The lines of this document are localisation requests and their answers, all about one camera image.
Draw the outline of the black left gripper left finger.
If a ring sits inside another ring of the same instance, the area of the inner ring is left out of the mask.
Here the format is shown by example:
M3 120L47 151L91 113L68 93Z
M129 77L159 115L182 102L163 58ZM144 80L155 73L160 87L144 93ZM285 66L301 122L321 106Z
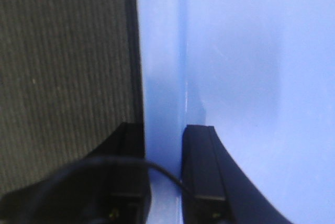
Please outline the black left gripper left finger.
M84 159L112 155L144 160L144 146L143 124L124 122ZM42 182L1 198L1 223L13 223ZM29 223L146 223L150 204L147 169L126 165L89 168L57 185Z

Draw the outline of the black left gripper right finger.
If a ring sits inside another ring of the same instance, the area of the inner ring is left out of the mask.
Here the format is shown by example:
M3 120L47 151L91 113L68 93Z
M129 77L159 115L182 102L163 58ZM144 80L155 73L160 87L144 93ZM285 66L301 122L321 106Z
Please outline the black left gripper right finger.
M289 223L254 186L221 143L213 126L183 133L184 223Z

